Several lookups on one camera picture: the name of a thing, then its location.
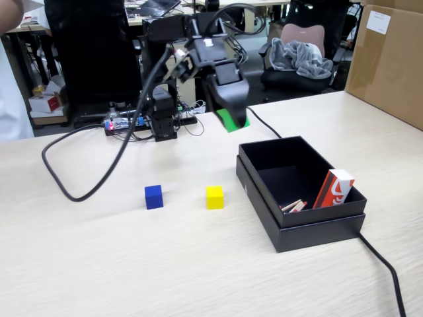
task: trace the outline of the person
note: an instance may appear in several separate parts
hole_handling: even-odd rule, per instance
[[[16,28],[24,14],[22,0],[0,0],[0,36]],[[26,106],[0,41],[0,141],[34,137]]]

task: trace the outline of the green object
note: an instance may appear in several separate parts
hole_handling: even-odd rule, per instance
[[[222,119],[223,125],[226,128],[226,131],[229,133],[237,131],[239,127],[235,124],[235,122],[232,120],[231,115],[226,109],[220,109],[216,111],[216,113],[220,116]],[[249,119],[247,118],[244,127],[248,127],[250,125]]]

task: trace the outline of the wooden tabletop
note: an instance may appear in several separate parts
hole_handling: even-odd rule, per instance
[[[345,92],[254,110],[356,177],[362,233],[396,268],[408,316],[421,316],[423,132]],[[275,253],[235,174],[239,143],[274,135],[252,115],[230,134],[198,117],[200,137],[182,127],[176,140],[130,143],[82,203],[43,165],[57,135],[0,144],[0,316],[398,316],[389,271],[358,239]],[[48,159],[82,195],[120,145],[84,131]],[[146,210],[144,187],[157,184],[165,206]],[[223,186],[224,209],[206,209],[206,186]]]
[[[181,8],[179,8],[179,10],[181,10],[186,15],[191,15],[192,13],[194,13],[192,8],[190,8],[190,7],[181,7]],[[129,20],[128,23],[129,23],[130,26],[142,25],[143,20],[148,19],[148,18],[151,18],[151,17],[136,16],[134,20]],[[30,25],[30,26],[20,25],[17,28],[9,31],[8,33],[29,32],[29,31],[44,31],[44,30],[45,30],[45,28],[43,26],[39,25],[39,24],[34,24],[34,25]]]
[[[350,0],[350,2],[361,3],[362,0]],[[196,0],[196,3],[199,5],[204,5],[206,3],[206,0]],[[254,5],[255,7],[265,7],[268,5],[289,5],[291,1],[290,0],[242,0],[242,1],[219,0],[220,7],[224,7],[232,3],[246,3],[247,5]]]

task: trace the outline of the white box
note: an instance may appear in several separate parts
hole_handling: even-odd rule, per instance
[[[56,110],[52,112],[38,112],[38,111],[31,111],[30,115],[31,118],[50,118],[50,117],[62,117],[65,116],[67,113],[67,105],[60,106]]]
[[[55,96],[33,96],[29,104],[34,112],[52,112],[59,108],[59,101]]]

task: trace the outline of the open box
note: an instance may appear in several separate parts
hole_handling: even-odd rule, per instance
[[[351,188],[342,205],[312,209],[331,166],[302,137],[239,145],[237,176],[278,252],[357,237],[366,198]],[[302,199],[299,213],[283,213]]]

